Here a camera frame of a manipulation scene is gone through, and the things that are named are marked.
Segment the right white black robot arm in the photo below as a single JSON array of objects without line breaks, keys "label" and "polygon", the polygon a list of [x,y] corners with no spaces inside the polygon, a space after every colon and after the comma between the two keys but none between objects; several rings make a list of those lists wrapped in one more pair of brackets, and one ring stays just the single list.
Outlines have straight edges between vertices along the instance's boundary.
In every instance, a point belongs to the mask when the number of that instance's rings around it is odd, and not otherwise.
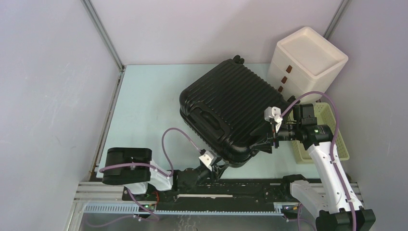
[{"label": "right white black robot arm", "polygon": [[269,123],[266,139],[252,148],[270,153],[281,141],[299,141],[317,168],[325,192],[320,195],[307,180],[297,177],[280,187],[282,199],[298,200],[314,216],[317,231],[369,231],[375,214],[356,196],[341,165],[335,135],[328,125],[318,124],[313,105],[295,105],[294,121],[289,124],[284,124],[278,107],[268,107],[264,119]]}]

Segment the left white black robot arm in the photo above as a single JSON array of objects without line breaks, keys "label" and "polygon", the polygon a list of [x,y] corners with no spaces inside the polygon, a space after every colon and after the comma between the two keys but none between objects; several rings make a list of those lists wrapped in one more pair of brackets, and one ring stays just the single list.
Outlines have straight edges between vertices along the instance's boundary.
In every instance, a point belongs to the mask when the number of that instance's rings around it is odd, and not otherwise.
[{"label": "left white black robot arm", "polygon": [[183,171],[165,170],[152,159],[148,148],[111,148],[105,166],[99,170],[106,185],[122,185],[140,200],[147,200],[156,190],[191,191],[206,180],[217,181],[228,168],[220,164],[220,157],[211,151],[200,151],[199,166]]}]

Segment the black ribbed hard-shell suitcase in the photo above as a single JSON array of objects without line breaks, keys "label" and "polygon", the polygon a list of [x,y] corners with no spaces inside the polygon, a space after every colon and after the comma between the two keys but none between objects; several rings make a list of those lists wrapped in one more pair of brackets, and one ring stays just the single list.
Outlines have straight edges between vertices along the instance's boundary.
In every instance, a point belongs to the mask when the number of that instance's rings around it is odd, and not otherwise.
[{"label": "black ribbed hard-shell suitcase", "polygon": [[180,115],[231,167],[241,167],[259,151],[252,137],[268,107],[286,109],[294,101],[244,65],[236,55],[197,79],[179,96]]}]

